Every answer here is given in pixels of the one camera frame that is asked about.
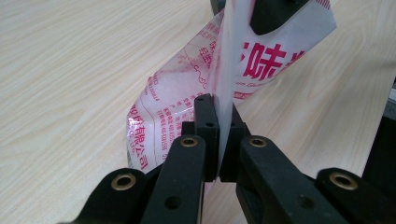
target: wooden table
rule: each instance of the wooden table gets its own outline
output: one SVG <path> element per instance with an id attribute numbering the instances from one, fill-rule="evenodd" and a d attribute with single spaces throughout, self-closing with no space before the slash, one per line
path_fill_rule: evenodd
<path id="1" fill-rule="evenodd" d="M 396 3 L 332 1 L 338 28 L 238 106 L 302 172 L 361 175 L 396 75 Z M 211 19 L 208 0 L 0 4 L 0 223 L 73 220 L 125 167 L 126 115 Z M 244 223 L 217 183 L 204 223 Z"/>

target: table surface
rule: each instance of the table surface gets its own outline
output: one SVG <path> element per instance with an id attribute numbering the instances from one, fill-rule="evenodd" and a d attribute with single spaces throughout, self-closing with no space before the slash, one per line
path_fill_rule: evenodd
<path id="1" fill-rule="evenodd" d="M 305 174 L 361 175 L 396 75 L 396 2 L 332 1 L 338 28 L 238 110 Z M 0 4 L 0 223 L 73 220 L 127 166 L 126 115 L 213 17 L 209 0 Z M 204 223 L 245 223 L 233 184 Z"/>

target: light wood grain surface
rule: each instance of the light wood grain surface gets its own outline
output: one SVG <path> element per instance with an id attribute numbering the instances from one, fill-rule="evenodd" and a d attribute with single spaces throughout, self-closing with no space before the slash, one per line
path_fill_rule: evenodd
<path id="1" fill-rule="evenodd" d="M 338 28 L 238 109 L 302 172 L 361 175 L 396 75 L 396 2 L 332 1 Z M 208 0 L 0 3 L 0 223 L 73 220 L 127 166 L 126 115 L 211 19 Z M 204 223 L 245 223 L 216 183 Z"/>

